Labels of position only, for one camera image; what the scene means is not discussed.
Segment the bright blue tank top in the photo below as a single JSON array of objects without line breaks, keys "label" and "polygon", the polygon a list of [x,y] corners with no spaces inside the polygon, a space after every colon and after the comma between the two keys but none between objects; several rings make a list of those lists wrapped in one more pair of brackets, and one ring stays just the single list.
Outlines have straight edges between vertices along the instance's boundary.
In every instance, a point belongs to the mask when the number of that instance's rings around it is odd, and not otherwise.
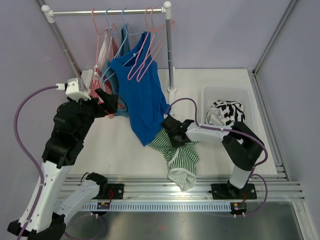
[{"label": "bright blue tank top", "polygon": [[151,143],[162,129],[161,123],[169,107],[161,88],[158,65],[155,61],[140,82],[136,81],[136,77],[128,80],[128,74],[146,34],[147,32],[144,32],[141,35],[131,51],[113,59],[113,64],[110,65],[118,73],[120,94],[128,107],[131,128],[143,146]]}]

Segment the green white striped tank top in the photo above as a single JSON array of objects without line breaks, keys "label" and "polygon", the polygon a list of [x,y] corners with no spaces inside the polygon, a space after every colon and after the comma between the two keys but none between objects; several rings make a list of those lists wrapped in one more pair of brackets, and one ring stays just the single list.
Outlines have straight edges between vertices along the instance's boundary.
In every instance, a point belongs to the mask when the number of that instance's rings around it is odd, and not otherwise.
[{"label": "green white striped tank top", "polygon": [[160,152],[167,165],[167,177],[185,192],[193,188],[197,181],[196,164],[200,160],[196,141],[191,141],[180,147],[173,147],[169,135],[161,130],[147,146]]}]

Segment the black white striped tank top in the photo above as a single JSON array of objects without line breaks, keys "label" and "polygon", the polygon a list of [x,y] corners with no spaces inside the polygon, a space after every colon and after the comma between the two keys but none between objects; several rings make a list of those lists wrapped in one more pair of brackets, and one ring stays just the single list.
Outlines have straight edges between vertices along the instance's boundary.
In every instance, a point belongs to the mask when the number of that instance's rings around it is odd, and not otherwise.
[{"label": "black white striped tank top", "polygon": [[246,122],[244,106],[238,101],[217,100],[208,109],[205,122],[216,126],[229,126]]}]

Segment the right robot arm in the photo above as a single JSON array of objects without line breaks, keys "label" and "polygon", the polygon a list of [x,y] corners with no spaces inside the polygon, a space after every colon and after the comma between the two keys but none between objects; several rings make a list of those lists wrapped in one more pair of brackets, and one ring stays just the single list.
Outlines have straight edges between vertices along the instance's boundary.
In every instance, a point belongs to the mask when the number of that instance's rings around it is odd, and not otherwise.
[{"label": "right robot arm", "polygon": [[230,126],[213,126],[200,124],[187,119],[180,122],[167,116],[161,126],[168,133],[173,147],[184,147],[191,142],[221,143],[231,159],[234,167],[226,183],[213,183],[211,190],[214,200],[255,200],[256,189],[248,183],[253,176],[257,161],[264,153],[268,158],[265,144],[243,122],[235,122]]}]

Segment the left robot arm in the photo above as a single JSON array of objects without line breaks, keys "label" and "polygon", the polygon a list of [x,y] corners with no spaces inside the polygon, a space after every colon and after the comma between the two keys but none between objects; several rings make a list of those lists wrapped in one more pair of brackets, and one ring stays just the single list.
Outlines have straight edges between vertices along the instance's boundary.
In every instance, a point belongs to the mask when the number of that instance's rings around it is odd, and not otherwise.
[{"label": "left robot arm", "polygon": [[80,187],[60,206],[56,201],[61,187],[84,148],[85,138],[96,118],[116,112],[118,95],[107,94],[101,88],[97,98],[62,103],[53,118],[54,127],[45,144],[42,163],[38,163],[14,132],[18,144],[34,163],[39,179],[23,215],[9,223],[7,231],[18,239],[59,240],[72,217],[93,198],[113,197],[107,177],[92,172]]}]

